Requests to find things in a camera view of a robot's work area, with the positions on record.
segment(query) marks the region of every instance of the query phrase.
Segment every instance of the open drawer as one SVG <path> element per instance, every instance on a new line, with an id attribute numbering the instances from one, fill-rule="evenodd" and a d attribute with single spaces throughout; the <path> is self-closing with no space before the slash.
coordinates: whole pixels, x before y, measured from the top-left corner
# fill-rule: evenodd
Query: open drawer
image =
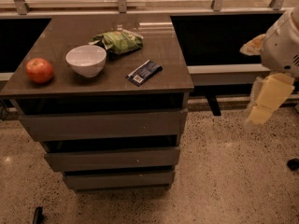
<path id="1" fill-rule="evenodd" d="M 35 141 L 183 133 L 187 109 L 140 113 L 83 113 L 20 116 Z"/>
<path id="2" fill-rule="evenodd" d="M 178 164 L 179 147 L 130 148 L 95 152 L 45 154 L 55 172 L 100 169 L 174 166 Z"/>
<path id="3" fill-rule="evenodd" d="M 80 191 L 88 189 L 170 186 L 174 178 L 174 170 L 164 170 L 124 174 L 65 175 L 64 182 L 70 189 Z"/>

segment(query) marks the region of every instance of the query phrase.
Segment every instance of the bowl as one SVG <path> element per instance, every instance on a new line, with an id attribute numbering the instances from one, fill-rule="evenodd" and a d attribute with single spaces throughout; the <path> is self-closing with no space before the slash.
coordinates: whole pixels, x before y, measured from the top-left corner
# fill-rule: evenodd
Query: bowl
<path id="1" fill-rule="evenodd" d="M 71 49 L 66 61 L 71 68 L 84 77 L 95 77 L 103 70 L 106 63 L 106 51 L 95 45 L 84 45 Z"/>

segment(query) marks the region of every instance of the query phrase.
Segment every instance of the robotic hand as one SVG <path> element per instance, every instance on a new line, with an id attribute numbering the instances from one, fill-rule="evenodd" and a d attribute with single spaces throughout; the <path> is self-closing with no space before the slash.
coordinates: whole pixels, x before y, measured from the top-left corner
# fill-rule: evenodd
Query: robotic hand
<path id="1" fill-rule="evenodd" d="M 288 99 L 299 77 L 299 7 L 284 12 L 268 29 L 243 45 L 240 52 L 261 55 L 262 65 L 271 73 L 253 83 L 246 123 L 265 124 Z"/>

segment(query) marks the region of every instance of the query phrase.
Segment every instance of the brown countertop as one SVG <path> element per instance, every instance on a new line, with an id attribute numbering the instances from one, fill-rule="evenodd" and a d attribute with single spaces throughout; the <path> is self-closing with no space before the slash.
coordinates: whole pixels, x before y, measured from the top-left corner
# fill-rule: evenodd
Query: brown countertop
<path id="1" fill-rule="evenodd" d="M 192 91 L 193 84 L 173 29 L 156 30 L 140 27 L 138 15 L 69 15 L 53 17 L 22 63 L 1 90 L 2 98 L 54 97 L 67 95 L 126 95 Z M 85 78 L 68 66 L 65 56 L 74 47 L 85 45 L 93 35 L 111 31 L 121 24 L 124 29 L 144 36 L 143 49 L 107 59 L 97 77 Z M 24 73 L 23 67 L 34 57 L 49 60 L 54 68 L 54 79 L 37 85 Z M 146 60 L 163 67 L 141 87 L 125 77 Z"/>

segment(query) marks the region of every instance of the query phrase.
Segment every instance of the red apple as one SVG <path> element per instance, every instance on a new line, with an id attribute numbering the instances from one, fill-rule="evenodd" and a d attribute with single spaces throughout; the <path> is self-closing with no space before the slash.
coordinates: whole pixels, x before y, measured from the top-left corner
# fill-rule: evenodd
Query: red apple
<path id="1" fill-rule="evenodd" d="M 31 59 L 25 65 L 25 71 L 29 79 L 37 84 L 46 83 L 54 76 L 52 65 L 43 58 Z"/>

